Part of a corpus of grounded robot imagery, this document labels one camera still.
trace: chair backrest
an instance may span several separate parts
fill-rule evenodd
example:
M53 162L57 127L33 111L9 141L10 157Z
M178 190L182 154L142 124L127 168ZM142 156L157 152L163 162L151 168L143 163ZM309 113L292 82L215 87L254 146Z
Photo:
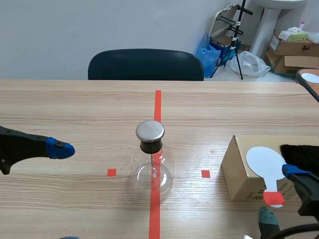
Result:
M104 51L90 62L89 80L203 81L200 61L192 54L160 49Z

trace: sink pedestal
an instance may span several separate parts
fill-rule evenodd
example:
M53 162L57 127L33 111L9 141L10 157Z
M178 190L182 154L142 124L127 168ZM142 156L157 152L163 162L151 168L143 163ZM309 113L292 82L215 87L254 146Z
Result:
M264 15L259 23L257 32L253 40L253 44L250 48L250 52L261 59L264 59L280 11L281 9L265 7Z

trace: black tripod stand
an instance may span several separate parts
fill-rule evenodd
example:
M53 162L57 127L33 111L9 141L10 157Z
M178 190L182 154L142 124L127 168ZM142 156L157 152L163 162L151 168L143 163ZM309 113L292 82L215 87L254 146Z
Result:
M223 59L221 59L220 63L219 63L218 66L216 67L216 69L215 69L215 71L213 72L213 74L211 75L211 77L213 77L213 75L215 74L215 72L217 71L217 69L221 66L221 63L224 61L225 57L227 57L227 58L226 58L226 61L225 61L225 64L224 64L224 66L226 66L226 63L227 63L227 61L228 61L230 52L231 52L231 50L234 49L234 50L235 50L235 55L236 55L236 58L237 58L237 64L238 64L238 68L239 68L239 72L240 72L240 77L241 77L242 80L244 79L244 78L243 78L243 74L241 73L240 64L239 64L239 60L238 60L238 37L237 37L237 35L238 35L238 32L239 32L239 26L240 26L241 17L242 17L242 15L243 15L243 12L245 12L245 13L247 13L247 14L249 14L249 15L252 15L252 14L253 14L251 11L249 11L249 10L247 10L247 9L244 8L244 7L245 7L245 3L246 3L246 0L243 0L242 5L241 5L241 6L239 6L239 5L237 6L238 9L240 10L240 12L239 12L238 21L236 21L236 24L235 24L236 27L235 27L234 37L233 37L233 39L232 39L232 41L231 41L231 45L230 45L230 47L229 47L227 53L224 55Z

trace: glass flask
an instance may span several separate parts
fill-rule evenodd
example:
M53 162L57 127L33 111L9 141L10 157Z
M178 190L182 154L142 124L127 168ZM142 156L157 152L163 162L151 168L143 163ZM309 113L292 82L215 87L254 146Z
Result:
M136 128L141 144L134 150L131 176L135 187L148 193L171 188L175 175L175 162L170 148L162 143L164 126L155 120L142 122Z

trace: white sink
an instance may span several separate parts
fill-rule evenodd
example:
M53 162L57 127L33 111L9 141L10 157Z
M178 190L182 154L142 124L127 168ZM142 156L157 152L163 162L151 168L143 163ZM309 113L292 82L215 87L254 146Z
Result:
M266 8L292 9L305 2L306 0L257 0L256 4Z
M255 2L264 7L265 10L250 48L250 52L263 59L281 9L297 8L304 4L306 0L255 0Z

